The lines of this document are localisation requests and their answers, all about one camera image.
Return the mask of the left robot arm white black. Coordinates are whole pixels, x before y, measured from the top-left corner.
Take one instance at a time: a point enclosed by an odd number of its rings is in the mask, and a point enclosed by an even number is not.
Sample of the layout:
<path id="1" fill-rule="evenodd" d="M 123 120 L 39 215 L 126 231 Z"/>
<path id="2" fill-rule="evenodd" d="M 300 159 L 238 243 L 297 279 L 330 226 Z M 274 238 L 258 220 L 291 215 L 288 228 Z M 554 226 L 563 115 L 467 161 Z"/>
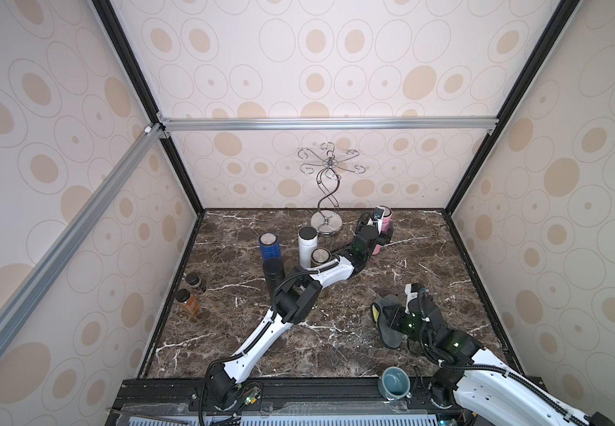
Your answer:
<path id="1" fill-rule="evenodd" d="M 206 370 L 204 388 L 216 405 L 232 406 L 241 385 L 278 337 L 305 320 L 324 289 L 360 273 L 375 247 L 387 245 L 393 234 L 392 227 L 384 232 L 378 225 L 359 225 L 353 241 L 332 252 L 329 262 L 314 268 L 298 268 L 279 283 L 259 326 L 234 354 L 213 361 Z"/>

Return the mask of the silver metal cup stand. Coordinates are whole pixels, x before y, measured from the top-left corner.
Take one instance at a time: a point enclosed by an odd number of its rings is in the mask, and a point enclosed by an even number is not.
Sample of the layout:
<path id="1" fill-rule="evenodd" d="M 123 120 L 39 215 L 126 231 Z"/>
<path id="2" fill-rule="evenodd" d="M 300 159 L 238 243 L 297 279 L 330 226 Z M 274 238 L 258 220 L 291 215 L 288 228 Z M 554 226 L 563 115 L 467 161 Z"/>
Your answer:
<path id="1" fill-rule="evenodd" d="M 341 187 L 342 173 L 362 175 L 367 170 L 360 164 L 352 167 L 347 162 L 357 159 L 361 153 L 356 149 L 338 150 L 333 142 L 324 142 L 318 148 L 302 147 L 298 150 L 300 171 L 314 175 L 317 188 L 323 194 L 316 202 L 316 213 L 311 218 L 321 236 L 338 234 L 343 225 L 339 215 L 340 205 L 336 193 Z"/>

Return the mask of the black thermos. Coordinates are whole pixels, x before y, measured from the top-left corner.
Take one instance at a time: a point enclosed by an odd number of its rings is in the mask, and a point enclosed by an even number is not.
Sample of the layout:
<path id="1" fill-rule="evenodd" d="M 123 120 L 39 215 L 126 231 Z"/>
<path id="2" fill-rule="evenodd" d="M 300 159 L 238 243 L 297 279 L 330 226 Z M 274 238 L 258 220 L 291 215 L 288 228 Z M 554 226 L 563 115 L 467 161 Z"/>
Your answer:
<path id="1" fill-rule="evenodd" d="M 270 299 L 273 300 L 275 291 L 285 280 L 284 261 L 280 257 L 270 257 L 263 262 L 263 273 Z"/>

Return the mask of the orange spice jar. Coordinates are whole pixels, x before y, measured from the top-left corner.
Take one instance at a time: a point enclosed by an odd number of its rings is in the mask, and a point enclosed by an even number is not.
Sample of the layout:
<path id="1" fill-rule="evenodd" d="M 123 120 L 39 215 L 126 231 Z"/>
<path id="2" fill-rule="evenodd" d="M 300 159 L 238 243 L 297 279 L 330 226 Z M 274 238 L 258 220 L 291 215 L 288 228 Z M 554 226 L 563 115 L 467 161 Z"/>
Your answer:
<path id="1" fill-rule="evenodd" d="M 191 315 L 197 315 L 200 311 L 201 305 L 198 298 L 188 289 L 178 289 L 174 293 L 174 298 Z"/>

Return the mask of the blue thermos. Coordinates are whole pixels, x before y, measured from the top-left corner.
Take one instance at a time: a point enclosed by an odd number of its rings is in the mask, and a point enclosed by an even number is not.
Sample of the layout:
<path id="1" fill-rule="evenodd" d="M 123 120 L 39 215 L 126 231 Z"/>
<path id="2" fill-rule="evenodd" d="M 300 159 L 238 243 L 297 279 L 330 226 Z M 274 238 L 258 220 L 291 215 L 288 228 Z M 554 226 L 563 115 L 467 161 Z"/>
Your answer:
<path id="1" fill-rule="evenodd" d="M 264 233 L 259 236 L 259 249 L 263 261 L 282 257 L 279 239 L 274 233 Z"/>

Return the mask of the grey yellow cleaning cloth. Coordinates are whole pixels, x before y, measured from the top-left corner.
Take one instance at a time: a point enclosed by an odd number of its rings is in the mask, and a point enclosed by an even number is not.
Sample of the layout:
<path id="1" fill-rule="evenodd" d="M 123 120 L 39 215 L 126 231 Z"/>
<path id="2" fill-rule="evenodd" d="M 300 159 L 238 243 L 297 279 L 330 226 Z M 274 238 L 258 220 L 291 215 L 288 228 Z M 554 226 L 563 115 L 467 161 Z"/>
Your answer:
<path id="1" fill-rule="evenodd" d="M 388 349 L 399 349 L 403 339 L 400 322 L 406 315 L 401 300 L 398 296 L 390 294 L 377 298 L 370 308 L 372 319 L 383 345 Z"/>

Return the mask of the horizontal aluminium frame bar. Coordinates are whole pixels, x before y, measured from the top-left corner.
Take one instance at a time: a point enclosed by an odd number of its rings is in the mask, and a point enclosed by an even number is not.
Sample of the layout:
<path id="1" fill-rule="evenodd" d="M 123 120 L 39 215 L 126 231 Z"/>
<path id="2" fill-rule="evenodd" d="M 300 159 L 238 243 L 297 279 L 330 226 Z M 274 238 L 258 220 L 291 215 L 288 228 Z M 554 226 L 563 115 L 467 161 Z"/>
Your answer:
<path id="1" fill-rule="evenodd" d="M 367 131 L 367 130 L 493 130 L 496 116 L 343 117 L 175 119 L 162 122 L 166 131 Z"/>

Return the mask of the gold thermos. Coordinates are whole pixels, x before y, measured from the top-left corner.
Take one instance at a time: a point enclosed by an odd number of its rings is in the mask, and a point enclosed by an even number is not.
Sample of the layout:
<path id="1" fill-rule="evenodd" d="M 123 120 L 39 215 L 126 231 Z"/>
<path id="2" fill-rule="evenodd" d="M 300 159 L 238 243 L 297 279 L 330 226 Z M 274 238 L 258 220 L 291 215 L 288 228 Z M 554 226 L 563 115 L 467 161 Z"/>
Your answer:
<path id="1" fill-rule="evenodd" d="M 316 248 L 310 257 L 310 264 L 312 268 L 323 266 L 332 259 L 332 254 L 326 248 Z"/>

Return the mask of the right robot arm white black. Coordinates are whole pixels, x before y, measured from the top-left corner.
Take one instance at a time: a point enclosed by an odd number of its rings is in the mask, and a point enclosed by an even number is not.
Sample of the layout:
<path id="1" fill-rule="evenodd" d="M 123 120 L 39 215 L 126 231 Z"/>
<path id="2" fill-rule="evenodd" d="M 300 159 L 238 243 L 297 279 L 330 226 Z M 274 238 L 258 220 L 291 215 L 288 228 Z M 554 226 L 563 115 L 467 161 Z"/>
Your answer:
<path id="1" fill-rule="evenodd" d="M 587 415 L 556 399 L 462 330 L 451 328 L 424 291 L 406 305 L 390 295 L 371 305 L 385 346 L 416 343 L 438 370 L 424 393 L 438 408 L 459 406 L 493 425 L 612 425 L 602 413 Z"/>

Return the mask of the left aluminium frame bar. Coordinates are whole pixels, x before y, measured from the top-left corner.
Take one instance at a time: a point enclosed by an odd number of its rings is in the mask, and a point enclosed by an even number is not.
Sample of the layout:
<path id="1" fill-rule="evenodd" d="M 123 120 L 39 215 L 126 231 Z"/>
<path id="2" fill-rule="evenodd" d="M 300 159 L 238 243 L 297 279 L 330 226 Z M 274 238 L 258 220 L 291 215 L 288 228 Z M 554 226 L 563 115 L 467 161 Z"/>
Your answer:
<path id="1" fill-rule="evenodd" d="M 0 309 L 0 357 L 163 131 L 163 124 L 158 122 L 153 122 L 144 130 Z"/>

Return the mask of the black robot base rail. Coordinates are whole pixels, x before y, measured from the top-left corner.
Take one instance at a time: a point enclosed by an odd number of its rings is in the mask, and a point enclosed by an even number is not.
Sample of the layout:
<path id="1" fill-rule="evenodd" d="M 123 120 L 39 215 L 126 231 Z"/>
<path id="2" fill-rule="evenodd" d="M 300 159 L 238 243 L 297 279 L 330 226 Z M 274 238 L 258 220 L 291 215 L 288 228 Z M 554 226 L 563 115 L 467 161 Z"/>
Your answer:
<path id="1" fill-rule="evenodd" d="M 229 408 L 200 379 L 133 379 L 119 387 L 108 425 L 485 425 L 469 410 L 439 408 L 413 378 L 411 392 L 385 399 L 378 378 L 257 378 Z"/>

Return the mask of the white thermos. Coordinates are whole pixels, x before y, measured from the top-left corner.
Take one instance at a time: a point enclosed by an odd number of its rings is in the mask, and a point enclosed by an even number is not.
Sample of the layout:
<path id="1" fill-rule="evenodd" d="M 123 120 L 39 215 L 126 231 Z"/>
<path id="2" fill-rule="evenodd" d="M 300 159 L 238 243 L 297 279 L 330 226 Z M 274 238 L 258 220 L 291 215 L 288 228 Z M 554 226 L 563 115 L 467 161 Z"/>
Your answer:
<path id="1" fill-rule="evenodd" d="M 318 232 L 312 226 L 301 227 L 298 231 L 298 258 L 300 266 L 309 269 L 312 262 L 312 254 L 318 246 Z"/>

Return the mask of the teal ceramic mug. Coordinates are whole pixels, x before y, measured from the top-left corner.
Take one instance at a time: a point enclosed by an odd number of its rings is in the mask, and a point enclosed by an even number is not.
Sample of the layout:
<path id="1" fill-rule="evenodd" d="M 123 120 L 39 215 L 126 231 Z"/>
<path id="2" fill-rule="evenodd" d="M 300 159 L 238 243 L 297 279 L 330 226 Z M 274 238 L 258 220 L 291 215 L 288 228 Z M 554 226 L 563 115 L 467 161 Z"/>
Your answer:
<path id="1" fill-rule="evenodd" d="M 410 393 L 410 378 L 399 367 L 388 367 L 378 378 L 378 392 L 387 401 L 404 399 Z"/>

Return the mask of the pink thermos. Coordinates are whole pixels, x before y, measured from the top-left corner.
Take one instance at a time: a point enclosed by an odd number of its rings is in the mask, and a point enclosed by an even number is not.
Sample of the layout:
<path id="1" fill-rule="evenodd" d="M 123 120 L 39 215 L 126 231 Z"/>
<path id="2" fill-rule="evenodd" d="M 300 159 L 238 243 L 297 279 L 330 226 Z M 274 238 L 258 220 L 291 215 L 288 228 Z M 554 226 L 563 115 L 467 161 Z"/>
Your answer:
<path id="1" fill-rule="evenodd" d="M 382 215 L 381 215 L 381 218 L 379 220 L 379 224 L 381 226 L 380 231 L 382 233 L 386 233 L 388 231 L 390 222 L 392 220 L 392 210 L 389 207 L 387 207 L 387 206 L 380 206 L 380 209 L 382 209 Z M 372 255 L 373 256 L 378 255 L 378 253 L 380 252 L 381 248 L 382 248 L 382 246 L 380 244 L 378 244 L 376 246 L 376 248 L 374 249 Z"/>

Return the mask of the dark lid spice jar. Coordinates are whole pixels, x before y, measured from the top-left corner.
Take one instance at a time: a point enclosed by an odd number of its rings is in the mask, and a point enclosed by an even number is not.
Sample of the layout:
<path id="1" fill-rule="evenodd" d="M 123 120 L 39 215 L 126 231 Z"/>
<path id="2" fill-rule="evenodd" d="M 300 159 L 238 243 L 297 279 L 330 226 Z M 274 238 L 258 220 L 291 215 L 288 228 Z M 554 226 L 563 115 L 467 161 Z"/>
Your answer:
<path id="1" fill-rule="evenodd" d="M 193 295 L 202 295 L 207 289 L 205 279 L 197 272 L 191 272 L 185 275 L 184 286 Z"/>

